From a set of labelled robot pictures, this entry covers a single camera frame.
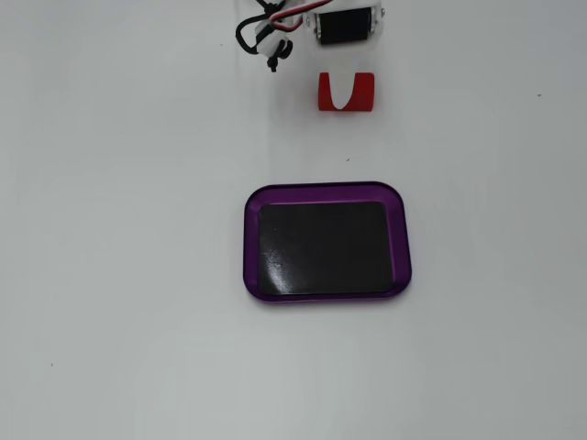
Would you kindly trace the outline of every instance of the red wire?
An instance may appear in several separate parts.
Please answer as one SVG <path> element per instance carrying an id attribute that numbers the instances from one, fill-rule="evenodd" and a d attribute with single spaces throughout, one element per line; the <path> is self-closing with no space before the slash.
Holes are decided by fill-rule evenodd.
<path id="1" fill-rule="evenodd" d="M 310 3 L 309 5 L 301 5 L 298 7 L 293 7 L 291 9 L 286 9 L 284 11 L 273 14 L 271 16 L 271 18 L 269 19 L 269 22 L 270 22 L 271 26 L 275 29 L 279 29 L 284 32 L 293 32 L 296 29 L 298 29 L 300 26 L 302 26 L 302 23 L 304 23 L 303 17 L 300 16 L 300 19 L 292 27 L 285 26 L 281 23 L 276 23 L 276 22 L 278 20 L 283 20 L 284 18 L 287 18 L 287 17 L 294 17 L 299 14 L 303 14 L 304 12 L 311 11 L 312 9 L 316 9 L 317 7 L 327 5 L 328 3 L 332 2 L 332 1 L 333 0 L 320 0 L 320 1 L 317 1 L 314 3 Z"/>

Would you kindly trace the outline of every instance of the black magnetic pad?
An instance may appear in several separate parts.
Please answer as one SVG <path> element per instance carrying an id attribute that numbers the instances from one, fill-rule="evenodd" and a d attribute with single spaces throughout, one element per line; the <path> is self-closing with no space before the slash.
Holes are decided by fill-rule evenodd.
<path id="1" fill-rule="evenodd" d="M 259 288 L 268 295 L 387 292 L 381 203 L 270 204 L 260 211 Z"/>
<path id="2" fill-rule="evenodd" d="M 323 45 L 364 41 L 371 31 L 371 8 L 320 14 L 320 43 Z"/>

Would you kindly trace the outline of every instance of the white table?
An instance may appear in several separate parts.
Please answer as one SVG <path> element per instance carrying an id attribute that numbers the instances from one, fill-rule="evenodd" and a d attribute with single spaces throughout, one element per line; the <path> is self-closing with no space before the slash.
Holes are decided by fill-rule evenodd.
<path id="1" fill-rule="evenodd" d="M 389 2 L 370 115 L 254 6 L 0 0 L 0 438 L 586 438 L 587 2 Z M 406 294 L 254 301 L 248 196 L 365 180 Z"/>

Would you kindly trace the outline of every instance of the red plastic piece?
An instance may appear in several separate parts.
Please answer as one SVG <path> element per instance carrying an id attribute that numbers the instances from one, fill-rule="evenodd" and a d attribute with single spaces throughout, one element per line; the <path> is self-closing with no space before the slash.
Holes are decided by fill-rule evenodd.
<path id="1" fill-rule="evenodd" d="M 375 75 L 372 73 L 357 73 L 355 88 L 350 101 L 342 110 L 332 104 L 330 92 L 330 77 L 328 73 L 320 73 L 318 91 L 318 108 L 323 112 L 370 112 L 375 102 Z"/>

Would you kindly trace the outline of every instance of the purple tray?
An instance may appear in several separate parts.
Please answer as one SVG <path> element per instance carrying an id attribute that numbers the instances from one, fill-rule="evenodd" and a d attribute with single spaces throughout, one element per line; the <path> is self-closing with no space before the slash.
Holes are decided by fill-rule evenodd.
<path id="1" fill-rule="evenodd" d="M 387 299 L 411 278 L 404 202 L 388 185 L 268 186 L 247 201 L 244 281 L 262 301 Z"/>

